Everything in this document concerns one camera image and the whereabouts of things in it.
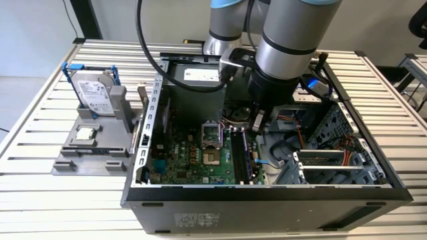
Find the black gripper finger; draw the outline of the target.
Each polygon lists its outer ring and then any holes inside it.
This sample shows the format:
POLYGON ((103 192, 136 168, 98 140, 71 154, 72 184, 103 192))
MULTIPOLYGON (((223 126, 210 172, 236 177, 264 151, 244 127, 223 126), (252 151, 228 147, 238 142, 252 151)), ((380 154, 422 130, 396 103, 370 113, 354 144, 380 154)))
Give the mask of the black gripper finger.
POLYGON ((266 115, 267 113, 262 106, 254 102, 250 112, 250 130, 256 135, 263 133, 266 115))

